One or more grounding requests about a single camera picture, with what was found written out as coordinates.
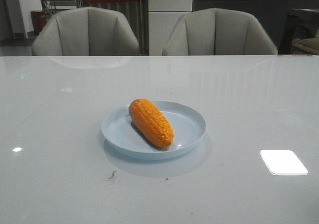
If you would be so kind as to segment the light blue round plate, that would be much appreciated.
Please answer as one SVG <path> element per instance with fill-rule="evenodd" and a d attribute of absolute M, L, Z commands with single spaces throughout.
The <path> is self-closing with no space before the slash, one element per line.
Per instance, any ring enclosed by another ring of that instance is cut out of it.
<path fill-rule="evenodd" d="M 101 131 L 107 144 L 125 156 L 165 160 L 194 149 L 205 134 L 206 122 L 185 105 L 137 99 L 107 115 Z"/>

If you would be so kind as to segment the left grey upholstered chair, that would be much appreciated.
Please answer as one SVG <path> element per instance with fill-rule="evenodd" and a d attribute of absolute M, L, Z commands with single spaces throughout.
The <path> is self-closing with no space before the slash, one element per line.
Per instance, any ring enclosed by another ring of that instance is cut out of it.
<path fill-rule="evenodd" d="M 52 16 L 31 52 L 34 56 L 135 56 L 139 43 L 121 12 L 82 7 Z"/>

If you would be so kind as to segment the orange plastic corn cob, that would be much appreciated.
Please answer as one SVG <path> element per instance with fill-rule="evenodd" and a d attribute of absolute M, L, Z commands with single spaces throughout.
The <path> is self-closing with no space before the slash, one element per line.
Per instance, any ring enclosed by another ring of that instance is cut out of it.
<path fill-rule="evenodd" d="M 129 105 L 133 124 L 153 145 L 163 148 L 173 142 L 174 132 L 169 121 L 148 99 L 140 98 Z"/>

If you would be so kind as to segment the dark grey counter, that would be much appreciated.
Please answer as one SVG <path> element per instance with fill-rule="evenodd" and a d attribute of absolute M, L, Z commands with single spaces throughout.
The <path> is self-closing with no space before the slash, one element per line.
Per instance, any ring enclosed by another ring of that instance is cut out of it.
<path fill-rule="evenodd" d="M 224 8 L 255 16 L 279 49 L 290 9 L 319 9 L 319 0 L 194 0 L 193 10 Z"/>

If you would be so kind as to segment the red trash bin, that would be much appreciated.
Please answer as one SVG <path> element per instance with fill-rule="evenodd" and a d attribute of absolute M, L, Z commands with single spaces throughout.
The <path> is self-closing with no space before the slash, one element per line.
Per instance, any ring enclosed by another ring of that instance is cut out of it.
<path fill-rule="evenodd" d="M 45 25 L 47 24 L 46 14 L 42 10 L 34 10 L 31 11 L 32 24 L 35 35 L 39 35 L 39 33 L 43 30 Z"/>

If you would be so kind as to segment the grey upholstered chair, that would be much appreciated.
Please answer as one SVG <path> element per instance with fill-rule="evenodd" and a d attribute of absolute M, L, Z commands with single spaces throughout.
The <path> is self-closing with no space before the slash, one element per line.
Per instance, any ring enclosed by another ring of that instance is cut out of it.
<path fill-rule="evenodd" d="M 52 16 L 31 52 L 34 56 L 135 56 L 139 43 L 121 12 L 82 7 Z"/>
<path fill-rule="evenodd" d="M 277 53 L 275 44 L 252 14 L 221 8 L 181 16 L 162 51 L 166 56 Z"/>

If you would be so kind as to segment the right grey upholstered chair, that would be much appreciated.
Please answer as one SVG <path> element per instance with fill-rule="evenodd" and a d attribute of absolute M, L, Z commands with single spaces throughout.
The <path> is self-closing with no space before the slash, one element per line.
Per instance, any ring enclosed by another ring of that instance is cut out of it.
<path fill-rule="evenodd" d="M 252 14 L 221 8 L 181 16 L 162 51 L 166 56 L 277 53 L 275 44 Z"/>

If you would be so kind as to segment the red barrier belt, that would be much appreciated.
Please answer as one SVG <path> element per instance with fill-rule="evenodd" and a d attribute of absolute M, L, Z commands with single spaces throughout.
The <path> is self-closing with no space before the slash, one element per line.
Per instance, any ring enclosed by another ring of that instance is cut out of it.
<path fill-rule="evenodd" d="M 95 4 L 95 3 L 121 3 L 121 2 L 135 2 L 139 0 L 84 0 L 87 4 Z"/>

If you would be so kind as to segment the white cabinet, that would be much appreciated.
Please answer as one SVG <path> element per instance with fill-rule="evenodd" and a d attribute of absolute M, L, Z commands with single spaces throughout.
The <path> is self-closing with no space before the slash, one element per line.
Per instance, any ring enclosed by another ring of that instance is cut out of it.
<path fill-rule="evenodd" d="M 148 0 L 149 55 L 159 56 L 177 20 L 192 11 L 193 0 Z"/>

